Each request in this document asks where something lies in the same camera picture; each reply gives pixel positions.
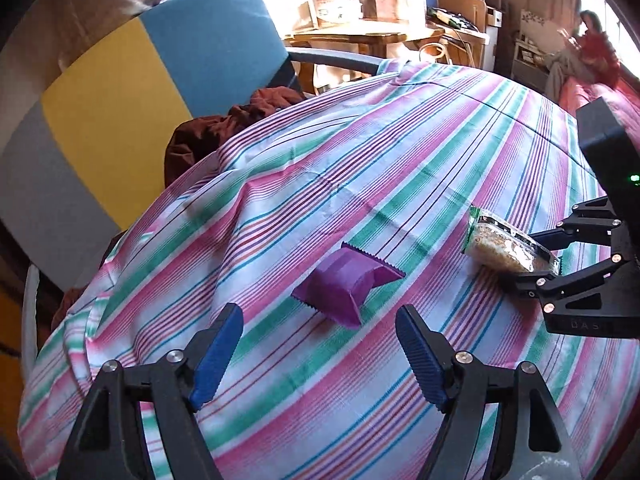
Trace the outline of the striped pink green bedsheet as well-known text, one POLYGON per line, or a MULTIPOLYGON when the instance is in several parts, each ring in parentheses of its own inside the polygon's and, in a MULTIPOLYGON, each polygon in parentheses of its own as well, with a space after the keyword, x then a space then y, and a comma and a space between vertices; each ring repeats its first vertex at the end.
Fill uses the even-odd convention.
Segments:
POLYGON ((526 232, 601 195, 575 119, 472 68, 399 64, 282 110, 175 182, 44 344, 18 436, 51 479, 99 367, 152 363, 228 302, 244 333, 198 423, 228 479, 412 479, 442 418, 394 330, 412 304, 483 362, 537 365, 582 475, 596 476, 639 401, 634 340, 552 335, 461 247, 471 206, 526 232), (347 328, 291 296, 345 242, 404 271, 347 328))

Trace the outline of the wooden desk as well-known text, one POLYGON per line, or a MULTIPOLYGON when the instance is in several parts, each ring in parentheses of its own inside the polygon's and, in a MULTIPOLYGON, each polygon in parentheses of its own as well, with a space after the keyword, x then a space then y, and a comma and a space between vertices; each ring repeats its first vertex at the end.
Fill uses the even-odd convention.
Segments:
POLYGON ((354 44, 358 53, 387 58, 388 47, 412 44, 420 49, 424 44, 446 40, 460 44, 462 53, 451 57, 459 64, 481 68, 489 36, 484 32, 457 30, 445 25, 358 20, 325 28, 312 28, 291 32, 284 37, 287 46, 312 47, 314 44, 354 44))

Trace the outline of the grey yellow blue chair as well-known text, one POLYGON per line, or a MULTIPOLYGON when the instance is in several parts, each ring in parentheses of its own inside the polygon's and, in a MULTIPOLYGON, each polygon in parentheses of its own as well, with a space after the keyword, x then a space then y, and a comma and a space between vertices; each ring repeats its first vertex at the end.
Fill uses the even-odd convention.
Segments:
POLYGON ((258 89, 296 88, 298 63, 374 74, 371 55, 288 48, 262 0, 168 0, 123 24, 50 84, 1 153, 1 223, 24 252, 21 367, 38 354, 40 278, 91 278, 107 243, 162 192, 170 134, 258 89))

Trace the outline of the dark red cloth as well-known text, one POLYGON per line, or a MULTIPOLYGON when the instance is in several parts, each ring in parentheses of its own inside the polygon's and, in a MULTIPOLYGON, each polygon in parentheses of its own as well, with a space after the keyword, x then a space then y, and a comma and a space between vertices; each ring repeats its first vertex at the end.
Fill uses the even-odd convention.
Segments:
POLYGON ((164 155, 164 185, 168 188, 200 160, 217 151, 232 136, 306 96, 283 86, 252 93, 247 104, 233 105, 225 115, 201 116, 175 128, 164 155))

